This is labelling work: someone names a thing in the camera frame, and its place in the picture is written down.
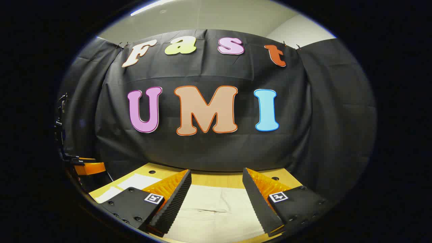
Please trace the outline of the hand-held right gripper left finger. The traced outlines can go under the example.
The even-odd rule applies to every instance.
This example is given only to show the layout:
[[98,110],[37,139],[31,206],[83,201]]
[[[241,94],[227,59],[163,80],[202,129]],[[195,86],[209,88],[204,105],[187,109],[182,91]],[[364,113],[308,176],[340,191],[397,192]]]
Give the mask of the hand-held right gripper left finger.
[[101,205],[125,223],[163,236],[174,223],[191,182],[187,169],[144,189],[130,186]]

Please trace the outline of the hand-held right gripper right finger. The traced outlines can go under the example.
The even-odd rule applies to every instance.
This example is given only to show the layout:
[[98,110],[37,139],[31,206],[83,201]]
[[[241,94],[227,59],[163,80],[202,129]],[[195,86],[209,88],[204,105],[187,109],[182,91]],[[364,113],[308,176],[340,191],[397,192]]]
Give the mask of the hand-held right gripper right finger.
[[242,182],[264,232],[292,236],[330,211],[330,201],[306,186],[286,186],[249,168]]

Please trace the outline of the cream white jeans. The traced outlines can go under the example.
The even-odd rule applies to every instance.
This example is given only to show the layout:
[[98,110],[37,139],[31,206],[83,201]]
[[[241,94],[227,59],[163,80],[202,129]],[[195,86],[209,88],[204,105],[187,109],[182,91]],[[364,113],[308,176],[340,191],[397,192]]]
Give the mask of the cream white jeans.
[[192,173],[192,185],[170,230],[170,243],[261,243],[268,240],[242,173]]

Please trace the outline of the black backdrop cloth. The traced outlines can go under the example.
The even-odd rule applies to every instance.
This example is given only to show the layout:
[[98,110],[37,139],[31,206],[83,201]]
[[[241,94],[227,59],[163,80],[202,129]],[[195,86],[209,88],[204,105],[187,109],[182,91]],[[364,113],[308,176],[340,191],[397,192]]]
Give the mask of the black backdrop cloth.
[[209,172],[285,168],[328,200],[372,154],[377,109],[337,39],[294,49],[254,34],[192,29],[124,48],[100,37],[66,72],[66,153],[113,179],[145,163]]

